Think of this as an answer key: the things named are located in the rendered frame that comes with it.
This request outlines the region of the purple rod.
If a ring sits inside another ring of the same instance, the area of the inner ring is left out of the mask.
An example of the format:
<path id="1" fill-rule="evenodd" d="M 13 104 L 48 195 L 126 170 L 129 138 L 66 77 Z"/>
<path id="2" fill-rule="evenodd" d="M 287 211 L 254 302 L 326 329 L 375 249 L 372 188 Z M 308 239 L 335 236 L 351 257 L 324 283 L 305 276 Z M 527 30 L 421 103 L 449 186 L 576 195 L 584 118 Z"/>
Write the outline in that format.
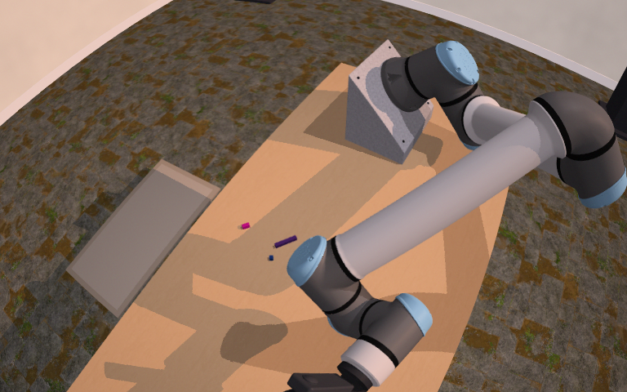
<path id="1" fill-rule="evenodd" d="M 294 235 L 294 236 L 292 236 L 290 238 L 286 238 L 286 239 L 284 239 L 282 241 L 279 241 L 279 242 L 275 243 L 274 246 L 276 248 L 278 248 L 278 247 L 284 246 L 284 245 L 286 245 L 288 243 L 292 243 L 292 242 L 294 242 L 296 240 L 297 240 L 297 237 Z"/>

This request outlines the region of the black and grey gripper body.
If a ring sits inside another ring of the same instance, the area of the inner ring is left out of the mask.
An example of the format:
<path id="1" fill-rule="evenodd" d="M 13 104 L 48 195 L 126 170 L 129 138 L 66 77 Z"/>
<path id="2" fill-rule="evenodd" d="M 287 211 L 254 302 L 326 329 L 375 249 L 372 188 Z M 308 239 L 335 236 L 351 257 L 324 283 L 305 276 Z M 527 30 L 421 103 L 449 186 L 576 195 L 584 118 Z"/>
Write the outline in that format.
<path id="1" fill-rule="evenodd" d="M 372 386 L 371 380 L 354 365 L 342 361 L 337 369 L 348 383 L 354 386 L 351 392 L 367 392 Z"/>

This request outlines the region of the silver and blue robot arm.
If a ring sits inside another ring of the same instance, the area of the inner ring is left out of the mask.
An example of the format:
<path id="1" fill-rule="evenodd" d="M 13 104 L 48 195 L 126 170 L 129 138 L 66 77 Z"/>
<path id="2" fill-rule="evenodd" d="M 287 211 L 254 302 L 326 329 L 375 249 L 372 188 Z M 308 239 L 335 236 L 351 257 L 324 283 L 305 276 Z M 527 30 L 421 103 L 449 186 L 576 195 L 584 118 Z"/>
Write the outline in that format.
<path id="1" fill-rule="evenodd" d="M 551 91 L 532 100 L 527 115 L 501 108 L 483 95 L 475 60 L 456 41 L 390 58 L 380 76 L 402 111 L 416 111 L 435 97 L 460 141 L 473 151 L 343 234 L 328 241 L 321 235 L 307 239 L 287 263 L 288 275 L 331 327 L 357 339 L 341 361 L 354 365 L 375 387 L 425 336 L 433 319 L 413 295 L 383 301 L 359 280 L 536 167 L 574 188 L 589 208 L 614 203 L 627 186 L 612 120 L 589 97 Z"/>

